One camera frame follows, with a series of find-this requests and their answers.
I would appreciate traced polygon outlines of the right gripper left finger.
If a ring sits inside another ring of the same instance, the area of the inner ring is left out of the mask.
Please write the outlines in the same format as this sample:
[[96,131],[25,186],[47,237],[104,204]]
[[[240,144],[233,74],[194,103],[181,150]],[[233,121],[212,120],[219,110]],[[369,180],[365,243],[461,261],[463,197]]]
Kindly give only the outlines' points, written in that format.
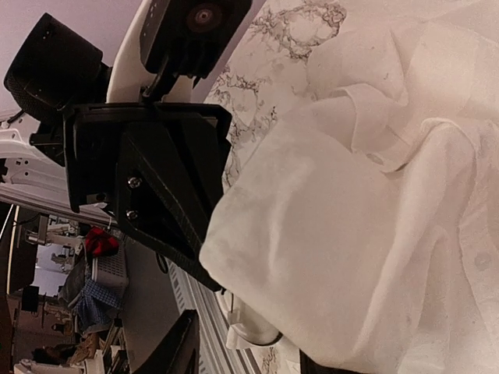
[[186,309],[136,374],[197,374],[200,367],[200,319]]

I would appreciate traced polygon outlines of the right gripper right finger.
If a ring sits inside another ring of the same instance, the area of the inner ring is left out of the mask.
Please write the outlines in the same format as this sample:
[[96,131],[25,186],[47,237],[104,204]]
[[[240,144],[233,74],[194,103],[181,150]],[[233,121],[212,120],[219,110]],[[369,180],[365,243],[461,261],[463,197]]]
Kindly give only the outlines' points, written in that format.
[[299,364],[301,374],[335,374],[335,369],[317,364],[303,351],[299,351]]

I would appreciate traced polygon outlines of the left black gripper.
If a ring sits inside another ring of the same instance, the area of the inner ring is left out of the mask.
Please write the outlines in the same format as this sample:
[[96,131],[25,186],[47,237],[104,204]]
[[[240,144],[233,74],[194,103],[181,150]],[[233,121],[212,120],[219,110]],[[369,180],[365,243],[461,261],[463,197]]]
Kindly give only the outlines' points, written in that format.
[[65,170],[69,206],[103,203],[131,238],[212,291],[200,249],[223,195],[231,115],[211,104],[107,104],[102,53],[50,15],[32,29],[5,85],[40,128],[30,143]]

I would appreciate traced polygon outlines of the red round brooch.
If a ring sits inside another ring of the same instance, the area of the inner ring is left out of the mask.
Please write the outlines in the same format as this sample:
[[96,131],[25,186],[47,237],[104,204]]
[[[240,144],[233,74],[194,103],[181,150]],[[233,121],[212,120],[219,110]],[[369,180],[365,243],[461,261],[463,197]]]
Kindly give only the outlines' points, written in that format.
[[280,331],[230,291],[221,292],[216,297],[228,324],[225,344],[228,349],[270,347],[282,338]]

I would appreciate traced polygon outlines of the white button shirt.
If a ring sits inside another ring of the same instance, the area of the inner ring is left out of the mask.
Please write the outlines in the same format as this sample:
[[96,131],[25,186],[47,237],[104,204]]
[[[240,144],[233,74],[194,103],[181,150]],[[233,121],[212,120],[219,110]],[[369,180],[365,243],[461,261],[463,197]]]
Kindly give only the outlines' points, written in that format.
[[309,57],[200,262],[316,363],[498,370],[498,4],[364,1]]

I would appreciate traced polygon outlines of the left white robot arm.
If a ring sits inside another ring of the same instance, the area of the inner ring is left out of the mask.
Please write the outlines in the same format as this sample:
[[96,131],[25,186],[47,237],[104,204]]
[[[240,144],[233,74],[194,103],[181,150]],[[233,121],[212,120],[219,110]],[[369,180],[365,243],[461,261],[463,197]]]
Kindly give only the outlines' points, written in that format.
[[219,290],[200,265],[223,194],[231,115],[191,100],[244,17],[216,1],[145,1],[113,65],[44,14],[4,84],[19,112],[1,127],[1,198],[102,221]]

